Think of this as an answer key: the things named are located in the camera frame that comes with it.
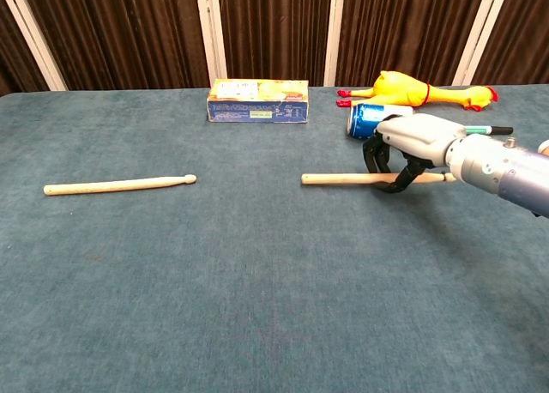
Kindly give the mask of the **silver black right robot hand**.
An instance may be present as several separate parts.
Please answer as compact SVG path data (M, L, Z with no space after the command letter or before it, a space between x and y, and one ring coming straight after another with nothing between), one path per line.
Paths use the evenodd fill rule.
M425 170L445 166L450 144L465 136L464 125L426 113L386 117L363 143L366 168L370 174L390 173L391 148L401 152L407 165L393 180L373 186L390 194L404 191Z

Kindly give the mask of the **light wooden drumstick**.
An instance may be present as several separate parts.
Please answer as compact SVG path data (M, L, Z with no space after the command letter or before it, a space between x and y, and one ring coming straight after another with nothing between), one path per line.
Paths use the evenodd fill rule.
M397 177L398 173L304 173L301 176L301 183L309 185L392 183ZM414 183L455 181L456 178L451 173L424 172L415 178Z
M196 181L196 175L186 174L177 177L166 176L79 184L47 184L44 186L43 192L47 196L94 194L172 187L180 184L194 184Z

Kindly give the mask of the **yellow rubber chicken toy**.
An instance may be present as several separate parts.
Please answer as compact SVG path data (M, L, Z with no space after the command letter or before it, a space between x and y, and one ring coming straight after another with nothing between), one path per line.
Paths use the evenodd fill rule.
M498 93L491 87L472 86L463 89L447 89L432 86L398 71L382 70L371 88L340 89L338 107L360 104L376 106L421 107L429 103L453 103L465 110L480 112L493 102L498 102Z

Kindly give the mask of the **blue and white drink can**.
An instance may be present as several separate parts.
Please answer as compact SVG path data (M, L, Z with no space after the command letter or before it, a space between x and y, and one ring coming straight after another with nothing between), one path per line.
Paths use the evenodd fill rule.
M352 106L347 119L347 135L364 140L373 134L377 125L391 115L407 116L414 113L411 106L359 104Z

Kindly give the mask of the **green marker with black cap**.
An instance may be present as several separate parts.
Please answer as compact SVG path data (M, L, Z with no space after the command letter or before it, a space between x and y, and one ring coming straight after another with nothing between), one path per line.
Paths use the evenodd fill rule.
M487 136L508 136L514 132L510 126L490 126L490 125L468 125L465 127L466 133L481 134Z

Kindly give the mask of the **brown pleated curtain panel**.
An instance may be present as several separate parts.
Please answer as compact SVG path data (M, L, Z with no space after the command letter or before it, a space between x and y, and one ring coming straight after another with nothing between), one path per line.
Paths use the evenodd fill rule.
M206 88L197 0L27 0L65 85Z
M0 97L48 89L8 4L0 0Z
M219 0L230 78L323 85L331 0Z
M383 70L450 85L482 0L344 0L335 85L366 88Z
M473 84L549 84L549 0L504 0Z

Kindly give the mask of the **blue and yellow cardboard box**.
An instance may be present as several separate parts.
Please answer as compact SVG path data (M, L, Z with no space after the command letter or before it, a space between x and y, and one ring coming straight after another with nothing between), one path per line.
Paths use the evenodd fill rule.
M207 98L212 123L305 124L307 80L217 78Z

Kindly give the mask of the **blue table cloth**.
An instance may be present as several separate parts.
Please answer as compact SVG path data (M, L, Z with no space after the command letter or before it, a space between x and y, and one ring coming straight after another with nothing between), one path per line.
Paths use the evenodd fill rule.
M304 186L365 170L334 89L301 125L212 124L207 95L0 98L0 393L549 393L549 220Z

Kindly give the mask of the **white screen frame post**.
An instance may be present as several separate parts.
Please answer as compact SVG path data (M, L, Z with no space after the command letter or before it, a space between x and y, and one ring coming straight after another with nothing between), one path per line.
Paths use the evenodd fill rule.
M472 83L503 4L504 0L480 1L452 81L453 86L468 86Z
M40 74L50 91L67 91L68 86L61 74L45 36L37 22L28 0L4 0L15 19Z
M226 49L221 21L220 0L197 0L202 42L211 86L227 78Z
M325 87L333 87L335 85L343 8L344 0L330 0L328 35L323 74L323 85Z

